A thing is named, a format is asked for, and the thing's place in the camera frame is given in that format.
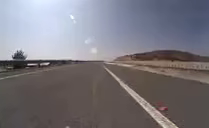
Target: guardrail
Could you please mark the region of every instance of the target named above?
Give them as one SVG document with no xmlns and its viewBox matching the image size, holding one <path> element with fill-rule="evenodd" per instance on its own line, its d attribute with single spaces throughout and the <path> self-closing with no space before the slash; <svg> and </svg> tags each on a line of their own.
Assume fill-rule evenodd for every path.
<svg viewBox="0 0 209 128">
<path fill-rule="evenodd" d="M 72 61 L 72 60 L 0 60 L 0 68 L 2 67 L 10 67 L 16 64 L 24 65 L 27 67 L 28 64 L 36 64 L 38 67 L 41 67 L 44 63 L 49 63 L 49 65 L 57 65 L 57 64 L 70 64 L 77 63 L 82 61 Z"/>
<path fill-rule="evenodd" d="M 177 62 L 177 61 L 115 61 L 115 63 L 161 68 L 177 68 L 186 70 L 209 71 L 209 62 Z"/>
</svg>

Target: tree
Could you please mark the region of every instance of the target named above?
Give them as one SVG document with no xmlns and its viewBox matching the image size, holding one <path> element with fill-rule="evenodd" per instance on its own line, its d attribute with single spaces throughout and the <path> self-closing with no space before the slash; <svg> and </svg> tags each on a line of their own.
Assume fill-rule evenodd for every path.
<svg viewBox="0 0 209 128">
<path fill-rule="evenodd" d="M 13 60 L 25 60 L 27 58 L 27 55 L 22 50 L 17 50 L 14 55 L 12 55 Z M 14 69 L 20 69 L 25 68 L 27 64 L 24 61 L 14 61 L 13 62 L 13 68 Z"/>
<path fill-rule="evenodd" d="M 27 55 L 22 50 L 17 50 L 14 55 L 12 55 L 13 60 L 25 60 Z"/>
</svg>

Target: hill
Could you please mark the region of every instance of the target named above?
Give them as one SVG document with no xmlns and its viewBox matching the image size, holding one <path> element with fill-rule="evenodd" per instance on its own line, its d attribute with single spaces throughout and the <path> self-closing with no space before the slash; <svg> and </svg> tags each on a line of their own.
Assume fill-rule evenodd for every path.
<svg viewBox="0 0 209 128">
<path fill-rule="evenodd" d="M 132 55 L 125 55 L 115 59 L 116 61 L 129 60 L 167 60 L 167 61 L 195 61 L 195 62 L 209 62 L 209 57 L 192 54 L 189 52 L 177 50 L 157 50 L 152 52 L 137 53 Z"/>
</svg>

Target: road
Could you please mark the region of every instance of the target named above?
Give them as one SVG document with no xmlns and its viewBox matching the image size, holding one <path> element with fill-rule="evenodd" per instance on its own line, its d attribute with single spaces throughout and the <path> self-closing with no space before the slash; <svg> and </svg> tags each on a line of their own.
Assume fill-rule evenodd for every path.
<svg viewBox="0 0 209 128">
<path fill-rule="evenodd" d="M 104 66 L 177 127 L 209 128 L 209 85 L 103 63 L 0 75 L 0 127 L 163 127 Z"/>
</svg>

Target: highway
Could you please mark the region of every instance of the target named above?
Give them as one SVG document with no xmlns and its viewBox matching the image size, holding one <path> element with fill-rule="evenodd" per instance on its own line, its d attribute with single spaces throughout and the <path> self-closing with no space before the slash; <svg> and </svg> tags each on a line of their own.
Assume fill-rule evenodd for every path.
<svg viewBox="0 0 209 128">
<path fill-rule="evenodd" d="M 209 128 L 209 85 L 104 63 L 0 74 L 0 128 L 162 127 Z"/>
</svg>

